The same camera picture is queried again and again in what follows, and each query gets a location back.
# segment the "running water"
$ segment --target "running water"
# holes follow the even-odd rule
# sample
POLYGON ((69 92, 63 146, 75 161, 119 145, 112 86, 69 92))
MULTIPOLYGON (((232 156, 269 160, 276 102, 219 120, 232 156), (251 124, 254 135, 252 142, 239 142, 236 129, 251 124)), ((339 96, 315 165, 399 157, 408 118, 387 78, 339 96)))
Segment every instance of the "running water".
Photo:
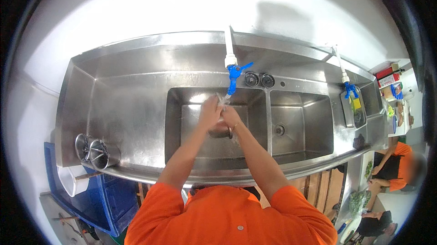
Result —
POLYGON ((226 94, 223 98, 219 98, 220 101, 218 102, 219 106, 229 105, 231 95, 226 94))

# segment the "blue crate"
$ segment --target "blue crate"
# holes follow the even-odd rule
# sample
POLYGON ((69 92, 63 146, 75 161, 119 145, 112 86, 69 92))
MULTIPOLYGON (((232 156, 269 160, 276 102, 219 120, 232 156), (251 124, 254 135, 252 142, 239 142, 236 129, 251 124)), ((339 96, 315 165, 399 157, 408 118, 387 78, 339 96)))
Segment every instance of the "blue crate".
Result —
MULTIPOLYGON (((50 191, 66 211, 101 231, 118 237, 138 211, 136 182, 102 174, 89 179, 88 189, 70 197, 58 177, 55 145, 44 143, 50 191)), ((87 173, 93 173, 85 167, 87 173)))

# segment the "bracelet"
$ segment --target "bracelet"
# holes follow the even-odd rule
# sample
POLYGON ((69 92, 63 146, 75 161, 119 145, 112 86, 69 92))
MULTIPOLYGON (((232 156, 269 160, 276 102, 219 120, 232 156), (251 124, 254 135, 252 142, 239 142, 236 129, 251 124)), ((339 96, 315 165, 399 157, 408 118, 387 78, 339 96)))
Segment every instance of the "bracelet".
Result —
POLYGON ((235 124, 235 126, 232 128, 232 130, 234 130, 238 126, 239 123, 241 123, 241 121, 238 121, 238 123, 235 124))

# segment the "white pipe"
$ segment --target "white pipe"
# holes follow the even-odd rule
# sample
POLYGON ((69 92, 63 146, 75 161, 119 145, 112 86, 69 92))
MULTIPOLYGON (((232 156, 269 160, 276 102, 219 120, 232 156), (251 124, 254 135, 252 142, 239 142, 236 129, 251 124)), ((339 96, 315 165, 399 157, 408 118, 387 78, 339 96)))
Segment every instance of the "white pipe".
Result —
POLYGON ((225 28, 225 44, 226 44, 225 68, 228 68, 229 65, 238 65, 237 57, 235 57, 234 50, 232 48, 231 25, 226 25, 225 28))
POLYGON ((338 52, 338 45, 332 46, 332 49, 334 50, 335 56, 337 57, 338 63, 340 64, 342 83, 349 82, 350 81, 349 76, 347 76, 346 70, 344 69, 343 64, 341 63, 340 53, 338 52))
POLYGON ((225 43, 226 43, 226 54, 234 54, 232 48, 232 35, 231 35, 231 25, 225 28, 225 43))

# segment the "sink drain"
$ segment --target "sink drain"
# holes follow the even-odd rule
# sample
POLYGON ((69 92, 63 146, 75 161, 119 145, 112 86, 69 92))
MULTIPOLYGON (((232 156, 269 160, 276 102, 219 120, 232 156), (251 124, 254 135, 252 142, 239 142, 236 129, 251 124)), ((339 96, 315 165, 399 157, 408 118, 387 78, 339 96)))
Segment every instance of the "sink drain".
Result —
POLYGON ((282 136, 285 134, 285 127, 282 124, 277 124, 274 128, 274 133, 276 136, 282 136))

